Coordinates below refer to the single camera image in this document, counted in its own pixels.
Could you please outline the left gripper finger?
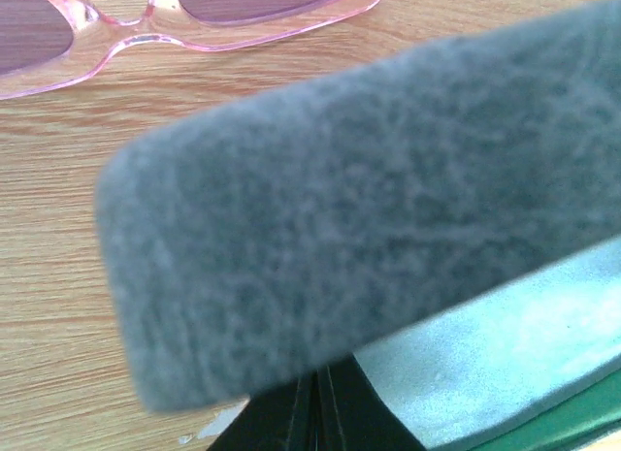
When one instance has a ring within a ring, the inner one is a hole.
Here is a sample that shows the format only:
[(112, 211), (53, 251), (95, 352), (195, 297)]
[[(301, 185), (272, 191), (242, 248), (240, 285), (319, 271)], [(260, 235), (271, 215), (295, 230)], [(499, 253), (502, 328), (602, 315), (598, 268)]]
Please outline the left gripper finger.
[(351, 355), (249, 401), (212, 451), (417, 451)]

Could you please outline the blue cleaning cloth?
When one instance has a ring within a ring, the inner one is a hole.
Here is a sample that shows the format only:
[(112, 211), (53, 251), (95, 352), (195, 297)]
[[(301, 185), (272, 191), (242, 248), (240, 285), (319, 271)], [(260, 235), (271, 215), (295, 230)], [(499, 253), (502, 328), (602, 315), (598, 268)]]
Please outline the blue cleaning cloth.
[(620, 242), (517, 279), (356, 354), (430, 450), (466, 450), (620, 367)]

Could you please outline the grey-green glasses case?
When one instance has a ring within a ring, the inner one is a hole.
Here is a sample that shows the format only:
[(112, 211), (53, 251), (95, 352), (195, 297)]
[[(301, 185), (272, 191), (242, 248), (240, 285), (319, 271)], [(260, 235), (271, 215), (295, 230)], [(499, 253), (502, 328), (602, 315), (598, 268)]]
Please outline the grey-green glasses case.
[(620, 232), (620, 1), (263, 92), (103, 169), (152, 412), (249, 400)]

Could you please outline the pink sunglasses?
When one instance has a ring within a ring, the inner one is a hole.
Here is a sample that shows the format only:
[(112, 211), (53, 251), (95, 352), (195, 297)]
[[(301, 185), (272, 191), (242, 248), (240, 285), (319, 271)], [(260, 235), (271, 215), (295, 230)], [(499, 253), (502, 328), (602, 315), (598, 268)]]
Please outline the pink sunglasses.
[(360, 15), (379, 1), (147, 0), (139, 17), (119, 20), (91, 0), (1, 0), (1, 97), (86, 81), (137, 45), (253, 47)]

